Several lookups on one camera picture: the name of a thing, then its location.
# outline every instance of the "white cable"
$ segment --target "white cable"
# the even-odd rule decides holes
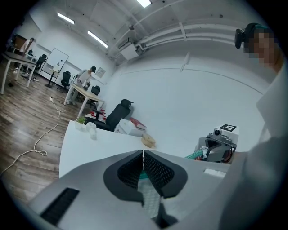
[[[3,174],[6,170],[8,170],[10,167],[12,167],[12,166],[15,164],[15,162],[18,160],[18,158],[19,158],[20,156],[22,156],[22,155],[24,155],[24,154],[26,154],[26,153],[36,152],[36,153],[40,153],[40,154],[43,155],[43,156],[47,156],[47,151],[45,151],[45,150],[41,150],[41,151],[36,150],[36,149],[35,149],[35,148],[36,148],[36,145],[38,144],[38,142],[41,140],[41,138],[42,138],[44,135],[46,135],[47,133],[51,132],[53,129],[55,129],[55,128],[58,126],[60,114],[61,114],[61,113],[66,113],[66,110],[59,110],[59,109],[56,107],[56,105],[55,105],[55,103],[54,103],[54,101],[53,101],[53,99],[52,99],[51,97],[50,97],[50,101],[54,104],[54,106],[55,106],[55,108],[56,108],[56,111],[59,113],[59,115],[58,115],[58,117],[57,117],[57,125],[56,125],[54,128],[50,129],[49,131],[45,132],[45,133],[39,138],[39,140],[36,141],[36,143],[35,143],[35,145],[34,145],[34,150],[30,150],[30,151],[27,151],[27,152],[25,152],[25,153],[20,154],[20,155],[13,161],[13,163],[12,163],[8,168],[4,169],[4,170],[1,172],[0,177],[2,176],[2,174]]]

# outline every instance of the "plant pot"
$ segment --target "plant pot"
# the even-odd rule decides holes
[[[83,127],[83,124],[77,122],[77,120],[76,120],[76,121],[75,121],[75,128],[76,128],[76,129],[82,129],[82,127]]]

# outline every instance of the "tabletop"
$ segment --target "tabletop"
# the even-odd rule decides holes
[[[97,97],[94,93],[90,92],[90,91],[86,91],[84,90],[82,87],[76,85],[76,84],[71,84],[71,86],[73,88],[75,88],[78,92],[80,92],[81,94],[83,94],[85,97],[94,100],[94,101],[99,101],[99,102],[105,102],[102,99],[100,99],[99,97]]]
[[[134,150],[151,150],[142,143],[140,137],[102,129],[96,129],[97,138],[92,140],[85,125],[82,130],[79,130],[75,128],[74,123],[70,120],[65,133],[60,155],[59,177],[91,161]]]
[[[5,52],[3,53],[5,56],[11,58],[11,59],[16,59],[19,61],[23,61],[23,62],[27,62],[29,64],[35,64],[35,62],[33,62],[32,60],[29,60],[27,57],[23,57],[19,54],[15,54],[15,53],[11,53],[11,52]]]

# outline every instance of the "fluorescent light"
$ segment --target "fluorescent light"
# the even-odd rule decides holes
[[[137,0],[137,2],[139,2],[141,4],[141,6],[143,6],[144,8],[151,4],[151,2],[149,0]]]
[[[103,42],[99,37],[97,37],[95,34],[93,34],[91,31],[88,31],[88,34],[93,38],[95,38],[97,41],[99,41],[101,45],[103,45],[105,48],[108,48],[108,45],[105,42]]]
[[[73,20],[67,18],[66,16],[64,16],[64,15],[62,15],[62,14],[60,14],[60,13],[57,13],[57,14],[58,14],[59,17],[61,17],[61,18],[65,19],[66,21],[68,21],[68,22],[74,24],[74,21],[73,21]]]

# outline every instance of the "red book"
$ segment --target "red book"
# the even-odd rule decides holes
[[[136,120],[135,118],[133,117],[130,117],[130,121],[137,127],[137,128],[140,128],[140,129],[146,129],[146,126],[143,125],[140,121]]]

